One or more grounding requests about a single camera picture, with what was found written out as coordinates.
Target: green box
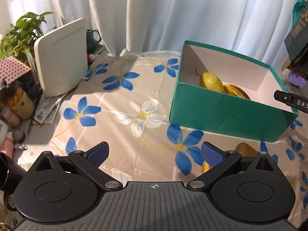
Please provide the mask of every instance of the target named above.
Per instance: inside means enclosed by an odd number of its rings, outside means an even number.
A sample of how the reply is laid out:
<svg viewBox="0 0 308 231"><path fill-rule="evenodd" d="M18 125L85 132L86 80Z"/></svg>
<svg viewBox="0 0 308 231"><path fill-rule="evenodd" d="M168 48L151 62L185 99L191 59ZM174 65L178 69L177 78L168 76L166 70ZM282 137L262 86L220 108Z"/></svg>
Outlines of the green box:
<svg viewBox="0 0 308 231"><path fill-rule="evenodd" d="M243 89L251 100L199 87L203 72ZM171 124L274 142L298 116L274 99L288 92L269 65L220 47L185 41L169 121Z"/></svg>

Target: potted plant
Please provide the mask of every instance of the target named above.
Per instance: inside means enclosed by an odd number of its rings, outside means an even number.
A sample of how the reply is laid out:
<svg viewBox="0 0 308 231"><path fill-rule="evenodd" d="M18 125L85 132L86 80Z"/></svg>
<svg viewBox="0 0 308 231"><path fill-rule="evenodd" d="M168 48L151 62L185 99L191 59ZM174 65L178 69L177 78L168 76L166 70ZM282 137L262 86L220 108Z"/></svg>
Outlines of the potted plant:
<svg viewBox="0 0 308 231"><path fill-rule="evenodd" d="M43 34L42 23L46 23L45 16L53 12L44 12L37 15L28 12L20 17L15 26L10 25L10 29L1 39L0 61L6 56L14 56L16 59L27 61L26 49L29 49L34 56L34 43Z"/></svg>

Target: white router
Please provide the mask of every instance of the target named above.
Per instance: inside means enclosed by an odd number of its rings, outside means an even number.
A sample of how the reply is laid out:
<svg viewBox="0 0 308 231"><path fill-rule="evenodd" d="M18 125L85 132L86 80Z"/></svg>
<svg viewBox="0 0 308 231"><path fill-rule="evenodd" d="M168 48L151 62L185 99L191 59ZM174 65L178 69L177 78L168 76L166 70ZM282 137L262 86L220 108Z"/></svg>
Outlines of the white router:
<svg viewBox="0 0 308 231"><path fill-rule="evenodd" d="M46 97L75 88L87 72L86 19L65 24L34 44L38 77Z"/></svg>

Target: yellow flower center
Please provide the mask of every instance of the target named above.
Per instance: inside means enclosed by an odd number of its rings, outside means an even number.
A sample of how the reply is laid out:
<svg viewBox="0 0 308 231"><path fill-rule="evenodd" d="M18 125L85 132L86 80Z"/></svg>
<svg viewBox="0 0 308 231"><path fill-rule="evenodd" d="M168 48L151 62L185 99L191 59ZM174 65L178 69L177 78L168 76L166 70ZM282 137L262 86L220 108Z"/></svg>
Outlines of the yellow flower center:
<svg viewBox="0 0 308 231"><path fill-rule="evenodd" d="M147 114L144 111L139 112L138 117L140 120L147 120Z"/></svg>
<svg viewBox="0 0 308 231"><path fill-rule="evenodd" d="M177 151L185 151L187 148L183 144L175 144L175 150Z"/></svg>
<svg viewBox="0 0 308 231"><path fill-rule="evenodd" d="M75 116L75 119L79 119L81 116L82 116L82 112L78 113L76 116Z"/></svg>

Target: gray ribbed plate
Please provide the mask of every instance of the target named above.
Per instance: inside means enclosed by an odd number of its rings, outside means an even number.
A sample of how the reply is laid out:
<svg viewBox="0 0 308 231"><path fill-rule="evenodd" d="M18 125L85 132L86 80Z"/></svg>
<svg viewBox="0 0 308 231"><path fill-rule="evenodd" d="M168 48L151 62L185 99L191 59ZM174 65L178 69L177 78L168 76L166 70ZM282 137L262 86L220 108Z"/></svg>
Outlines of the gray ribbed plate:
<svg viewBox="0 0 308 231"><path fill-rule="evenodd" d="M181 182L128 182L126 188L106 193L88 215L69 223L44 225L23 221L15 231L287 231L282 220L267 225L234 221L218 212L207 195Z"/></svg>

